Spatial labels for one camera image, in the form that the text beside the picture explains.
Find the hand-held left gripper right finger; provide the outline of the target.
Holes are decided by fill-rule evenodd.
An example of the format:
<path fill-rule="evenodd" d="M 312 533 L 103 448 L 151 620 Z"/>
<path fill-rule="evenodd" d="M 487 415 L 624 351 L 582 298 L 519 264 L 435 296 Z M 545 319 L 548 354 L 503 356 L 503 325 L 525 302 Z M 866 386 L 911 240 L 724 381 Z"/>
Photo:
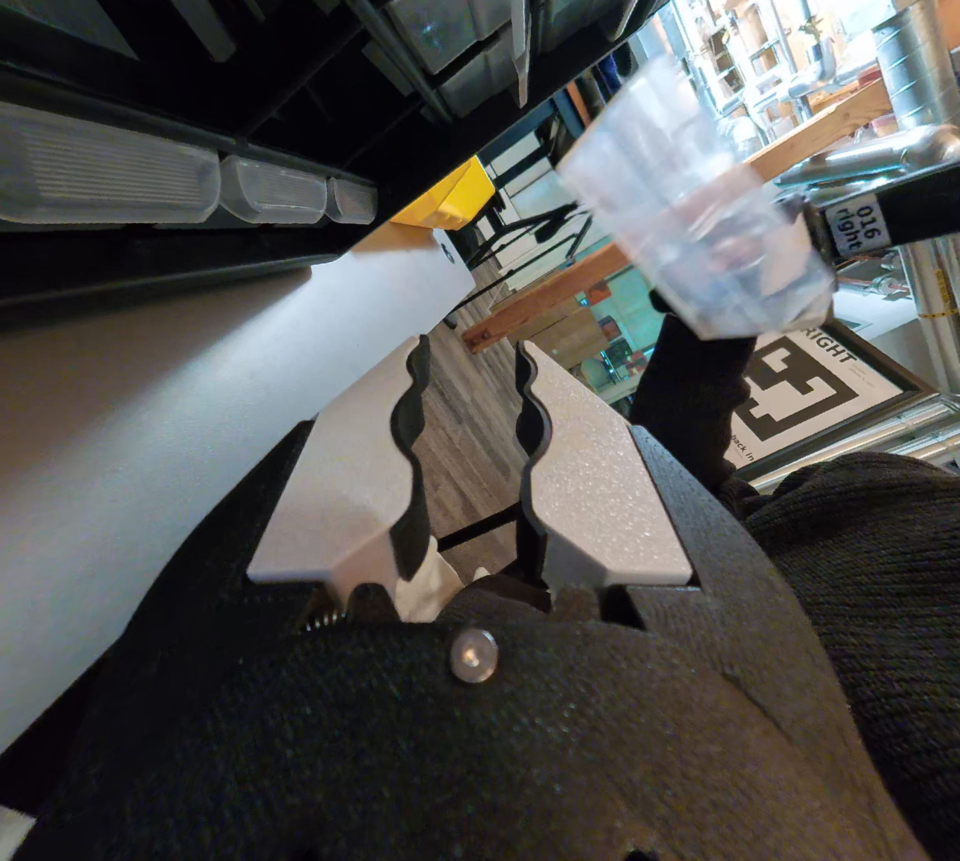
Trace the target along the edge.
<path fill-rule="evenodd" d="M 521 576 L 548 591 L 684 587 L 692 565 L 627 419 L 530 340 L 515 348 L 526 454 Z"/>

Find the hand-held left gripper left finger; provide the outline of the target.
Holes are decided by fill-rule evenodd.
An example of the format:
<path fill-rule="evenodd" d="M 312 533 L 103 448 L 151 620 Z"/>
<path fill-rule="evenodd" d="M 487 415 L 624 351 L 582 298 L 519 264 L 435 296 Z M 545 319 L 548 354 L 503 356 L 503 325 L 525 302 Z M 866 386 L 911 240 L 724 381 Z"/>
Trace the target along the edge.
<path fill-rule="evenodd" d="M 255 584 L 318 583 L 344 609 L 354 590 L 395 600 L 430 541 L 423 472 L 429 340 L 412 336 L 316 416 L 246 568 Z"/>

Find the clear plastic drawer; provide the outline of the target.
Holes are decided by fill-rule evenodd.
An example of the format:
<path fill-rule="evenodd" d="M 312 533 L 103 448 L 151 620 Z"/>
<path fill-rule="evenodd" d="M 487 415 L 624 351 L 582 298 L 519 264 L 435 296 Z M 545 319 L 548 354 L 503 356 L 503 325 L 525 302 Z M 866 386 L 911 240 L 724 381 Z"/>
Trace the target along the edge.
<path fill-rule="evenodd" d="M 707 341 L 820 327 L 835 278 L 681 67 L 648 61 L 561 159 L 564 189 Z"/>

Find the person's right forearm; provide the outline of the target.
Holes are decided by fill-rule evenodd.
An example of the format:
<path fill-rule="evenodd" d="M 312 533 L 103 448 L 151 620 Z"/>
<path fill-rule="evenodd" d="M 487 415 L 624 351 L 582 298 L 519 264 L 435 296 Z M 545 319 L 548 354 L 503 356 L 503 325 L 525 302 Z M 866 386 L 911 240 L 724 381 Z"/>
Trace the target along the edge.
<path fill-rule="evenodd" d="M 629 422 L 644 428 L 712 495 L 735 494 L 736 468 L 726 452 L 734 414 L 750 393 L 746 372 L 758 339 L 700 339 L 656 292 L 651 300 L 664 318 Z"/>

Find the person's beige pants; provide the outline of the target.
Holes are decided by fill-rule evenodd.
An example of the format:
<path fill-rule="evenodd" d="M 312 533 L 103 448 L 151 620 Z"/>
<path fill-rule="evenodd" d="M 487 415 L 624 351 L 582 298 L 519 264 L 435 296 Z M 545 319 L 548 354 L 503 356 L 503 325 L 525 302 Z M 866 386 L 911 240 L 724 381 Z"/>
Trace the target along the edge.
<path fill-rule="evenodd" d="M 412 579 L 397 580 L 393 604 L 404 623 L 432 623 L 463 589 L 456 570 L 430 549 Z"/>

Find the wooden beam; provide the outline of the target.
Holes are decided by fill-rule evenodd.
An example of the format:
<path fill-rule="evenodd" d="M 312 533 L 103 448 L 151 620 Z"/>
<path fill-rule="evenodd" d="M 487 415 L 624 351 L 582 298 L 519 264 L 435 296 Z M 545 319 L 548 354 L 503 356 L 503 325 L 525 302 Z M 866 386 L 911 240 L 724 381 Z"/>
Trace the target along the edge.
<path fill-rule="evenodd" d="M 771 182 L 789 168 L 891 111 L 879 65 L 872 63 L 866 74 L 858 78 L 857 90 L 847 90 L 809 121 L 748 157 L 746 165 L 763 183 Z M 608 243 L 572 266 L 512 295 L 496 311 L 466 329 L 462 343 L 471 354 L 486 351 L 630 264 L 630 258 L 618 243 Z"/>

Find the black framed marker sign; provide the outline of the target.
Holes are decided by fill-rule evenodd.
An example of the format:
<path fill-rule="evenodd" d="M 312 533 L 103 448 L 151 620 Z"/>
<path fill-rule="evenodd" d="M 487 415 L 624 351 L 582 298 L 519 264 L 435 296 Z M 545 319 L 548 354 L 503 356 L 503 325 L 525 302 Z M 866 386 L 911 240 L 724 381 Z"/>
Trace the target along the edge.
<path fill-rule="evenodd" d="M 937 399 L 939 393 L 833 319 L 757 339 L 726 459 L 754 480 Z"/>

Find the black tripod stand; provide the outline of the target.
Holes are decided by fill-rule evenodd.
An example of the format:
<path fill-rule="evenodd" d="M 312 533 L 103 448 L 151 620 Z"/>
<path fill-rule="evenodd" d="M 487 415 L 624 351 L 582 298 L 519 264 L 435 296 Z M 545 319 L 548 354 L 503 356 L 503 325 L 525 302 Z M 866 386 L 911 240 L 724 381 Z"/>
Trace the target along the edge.
<path fill-rule="evenodd" d="M 481 243 L 474 254 L 465 262 L 469 270 L 492 259 L 501 249 L 526 235 L 532 235 L 536 245 L 545 245 L 554 238 L 569 222 L 577 218 L 592 219 L 590 212 L 575 203 L 568 203 L 530 218 L 516 220 L 496 227 L 492 235 Z"/>

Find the yellow plastic bin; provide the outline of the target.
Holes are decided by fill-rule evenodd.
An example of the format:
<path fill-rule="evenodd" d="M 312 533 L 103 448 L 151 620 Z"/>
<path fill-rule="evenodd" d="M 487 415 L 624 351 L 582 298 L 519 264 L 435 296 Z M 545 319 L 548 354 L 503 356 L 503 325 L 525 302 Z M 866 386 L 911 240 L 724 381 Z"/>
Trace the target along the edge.
<path fill-rule="evenodd" d="M 496 193 L 474 155 L 393 215 L 390 222 L 423 230 L 460 231 L 482 213 Z"/>

